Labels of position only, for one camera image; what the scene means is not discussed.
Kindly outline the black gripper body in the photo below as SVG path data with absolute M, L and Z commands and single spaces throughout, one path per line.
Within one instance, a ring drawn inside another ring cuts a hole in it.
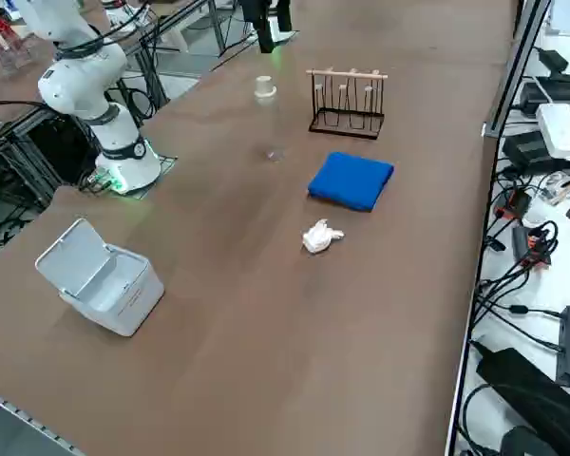
M 269 10 L 269 0 L 240 0 L 243 17 L 246 22 L 262 21 Z

